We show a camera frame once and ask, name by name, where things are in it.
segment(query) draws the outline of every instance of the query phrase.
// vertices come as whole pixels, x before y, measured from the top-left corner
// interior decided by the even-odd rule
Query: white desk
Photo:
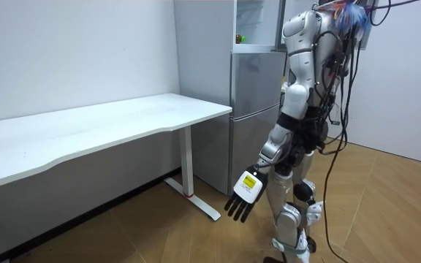
[[[183,186],[171,178],[166,182],[217,220],[220,214],[193,195],[190,126],[231,111],[231,107],[219,104],[162,94],[3,120],[0,121],[0,186],[63,161],[158,132],[180,129]]]

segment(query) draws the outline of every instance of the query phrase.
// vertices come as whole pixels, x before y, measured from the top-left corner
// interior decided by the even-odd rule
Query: desk leg
[[[220,218],[220,213],[206,204],[199,197],[194,195],[193,188],[193,157],[191,150],[191,127],[180,129],[180,152],[181,152],[181,174],[183,176],[183,186],[172,178],[165,179],[165,182],[179,191],[189,201],[198,206],[204,213],[207,213],[214,221]]]

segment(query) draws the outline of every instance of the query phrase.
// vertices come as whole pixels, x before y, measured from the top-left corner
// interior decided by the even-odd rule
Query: refrigerator door
[[[228,194],[247,167],[256,164],[270,130],[276,125],[278,105],[256,115],[232,121],[230,131],[230,181]]]
[[[266,110],[280,101],[285,53],[232,54],[232,118]]]

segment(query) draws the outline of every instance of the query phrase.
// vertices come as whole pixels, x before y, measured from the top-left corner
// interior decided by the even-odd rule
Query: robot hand
[[[246,169],[233,187],[233,195],[225,205],[228,216],[232,216],[236,211],[233,220],[237,221],[241,216],[241,222],[244,223],[254,204],[264,193],[267,184],[267,175],[257,171],[254,167]]]
[[[308,226],[321,219],[323,201],[310,205],[306,210],[306,223]]]

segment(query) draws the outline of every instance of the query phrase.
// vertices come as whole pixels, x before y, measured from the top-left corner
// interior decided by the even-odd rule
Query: yellow label
[[[248,186],[249,188],[253,189],[254,185],[256,184],[256,181],[249,177],[249,175],[247,175],[245,177],[245,180],[243,180],[243,183],[246,184],[246,186]]]

